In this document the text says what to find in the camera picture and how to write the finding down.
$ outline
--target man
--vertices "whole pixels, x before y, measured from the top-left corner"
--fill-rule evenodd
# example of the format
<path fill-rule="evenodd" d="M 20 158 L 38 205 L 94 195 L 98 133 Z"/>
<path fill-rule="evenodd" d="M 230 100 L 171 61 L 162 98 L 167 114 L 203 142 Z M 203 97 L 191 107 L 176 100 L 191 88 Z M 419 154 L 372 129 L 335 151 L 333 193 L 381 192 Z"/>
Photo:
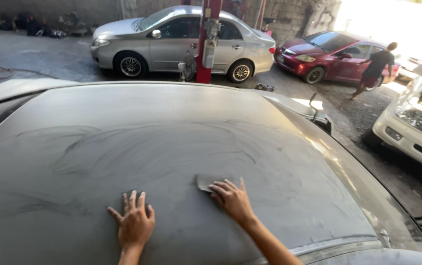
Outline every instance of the man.
<path fill-rule="evenodd" d="M 389 65 L 389 77 L 392 75 L 392 65 L 394 64 L 394 55 L 391 51 L 397 48 L 397 43 L 393 42 L 384 51 L 378 51 L 372 54 L 369 59 L 360 64 L 370 63 L 368 68 L 363 72 L 363 76 L 355 93 L 353 93 L 351 100 L 363 93 L 367 87 L 374 87 L 382 75 L 386 65 Z"/>
<path fill-rule="evenodd" d="M 214 190 L 211 194 L 225 212 L 240 225 L 253 239 L 263 255 L 271 265 L 303 265 L 293 256 L 286 247 L 260 222 L 253 213 L 249 197 L 240 179 L 240 188 L 228 180 L 214 182 L 209 188 Z M 119 265 L 137 265 L 145 243 L 152 235 L 155 225 L 155 212 L 148 206 L 148 216 L 145 212 L 145 192 L 141 193 L 136 207 L 136 191 L 131 197 L 123 194 L 124 216 L 113 208 L 108 207 L 108 212 L 116 219 L 119 232 L 118 241 L 121 247 Z"/>
<path fill-rule="evenodd" d="M 240 10 L 240 0 L 232 0 L 230 5 L 224 11 L 231 13 L 232 15 L 238 17 L 239 19 L 243 18 L 243 13 Z"/>

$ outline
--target right hand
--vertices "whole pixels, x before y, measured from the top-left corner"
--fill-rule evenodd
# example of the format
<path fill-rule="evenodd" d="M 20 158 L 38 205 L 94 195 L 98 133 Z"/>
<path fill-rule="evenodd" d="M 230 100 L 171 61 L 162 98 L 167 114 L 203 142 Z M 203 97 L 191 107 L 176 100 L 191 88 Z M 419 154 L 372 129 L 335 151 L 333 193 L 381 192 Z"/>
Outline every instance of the right hand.
<path fill-rule="evenodd" d="M 226 211 L 226 213 L 235 220 L 240 226 L 247 226 L 254 223 L 257 217 L 250 206 L 249 197 L 243 184 L 243 178 L 240 178 L 240 188 L 228 180 L 224 182 L 214 182 L 209 186 L 215 193 L 211 194 Z"/>
<path fill-rule="evenodd" d="M 123 193 L 124 216 L 121 216 L 113 208 L 108 207 L 108 212 L 116 219 L 119 226 L 118 241 L 123 251 L 131 248 L 143 249 L 145 243 L 152 235 L 155 226 L 155 212 L 152 206 L 147 207 L 149 217 L 145 213 L 145 192 L 141 193 L 136 207 L 136 191 L 133 190 L 131 197 Z"/>

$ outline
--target concrete floor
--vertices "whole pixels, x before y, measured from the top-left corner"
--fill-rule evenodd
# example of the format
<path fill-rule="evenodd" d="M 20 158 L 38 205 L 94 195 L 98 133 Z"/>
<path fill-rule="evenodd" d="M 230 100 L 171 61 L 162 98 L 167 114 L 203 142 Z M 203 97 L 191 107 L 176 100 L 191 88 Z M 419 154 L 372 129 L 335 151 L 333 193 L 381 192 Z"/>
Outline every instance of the concrete floor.
<path fill-rule="evenodd" d="M 94 64 L 88 46 L 88 37 L 56 40 L 47 37 L 27 37 L 23 32 L 0 31 L 0 66 L 41 71 L 45 74 L 74 81 L 125 80 L 112 70 L 101 70 Z M 31 73 L 16 72 L 13 78 L 40 78 Z M 178 74 L 150 73 L 147 80 L 178 81 Z M 212 83 L 235 87 L 225 76 L 215 75 Z M 422 215 L 422 165 L 389 148 L 377 152 L 360 142 L 360 135 L 374 123 L 382 110 L 397 95 L 380 87 L 363 93 L 356 101 L 349 100 L 353 84 L 323 81 L 308 85 L 298 77 L 274 65 L 267 73 L 259 74 L 241 88 L 253 88 L 258 83 L 275 85 L 276 92 L 291 98 L 323 102 L 324 110 L 333 119 L 333 136 L 353 153 L 414 216 Z"/>

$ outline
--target red car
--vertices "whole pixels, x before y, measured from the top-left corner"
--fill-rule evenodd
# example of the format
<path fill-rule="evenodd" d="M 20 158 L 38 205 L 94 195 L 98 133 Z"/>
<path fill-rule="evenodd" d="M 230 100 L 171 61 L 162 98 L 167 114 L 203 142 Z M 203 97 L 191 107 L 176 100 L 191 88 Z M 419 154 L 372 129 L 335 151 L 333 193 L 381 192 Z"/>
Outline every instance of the red car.
<path fill-rule="evenodd" d="M 309 84 L 322 79 L 359 82 L 369 65 L 359 63 L 385 48 L 385 45 L 368 38 L 346 32 L 324 31 L 288 41 L 276 49 L 274 56 L 281 67 L 302 76 Z M 396 63 L 389 78 L 386 66 L 375 87 L 393 81 L 399 75 L 399 68 L 400 64 Z"/>

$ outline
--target tire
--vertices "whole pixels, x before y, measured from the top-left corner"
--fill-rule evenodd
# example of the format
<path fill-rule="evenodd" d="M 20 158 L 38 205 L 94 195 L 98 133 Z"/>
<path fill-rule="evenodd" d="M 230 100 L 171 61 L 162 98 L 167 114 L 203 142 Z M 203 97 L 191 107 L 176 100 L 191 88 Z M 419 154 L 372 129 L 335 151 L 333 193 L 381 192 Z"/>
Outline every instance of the tire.
<path fill-rule="evenodd" d="M 380 87 L 380 86 L 383 84 L 383 81 L 384 81 L 384 78 L 383 78 L 382 76 L 380 76 L 380 77 L 378 78 L 378 82 L 376 83 L 376 85 L 375 85 L 375 86 L 373 86 L 373 87 L 367 87 L 367 88 L 365 89 L 365 91 L 373 91 L 373 90 L 374 90 L 374 88 Z"/>
<path fill-rule="evenodd" d="M 363 133 L 361 136 L 361 141 L 371 148 L 380 147 L 383 143 L 383 140 L 374 134 L 373 126 L 371 126 L 365 133 Z"/>
<path fill-rule="evenodd" d="M 324 79 L 324 76 L 325 70 L 320 66 L 316 66 L 306 73 L 306 75 L 303 77 L 303 80 L 304 82 L 312 85 L 320 82 L 322 79 Z"/>
<path fill-rule="evenodd" d="M 116 72 L 128 78 L 140 78 L 147 72 L 147 62 L 134 51 L 121 51 L 116 54 L 113 67 Z"/>
<path fill-rule="evenodd" d="M 253 66 L 248 60 L 240 60 L 231 65 L 227 71 L 227 79 L 233 83 L 243 83 L 253 73 Z"/>

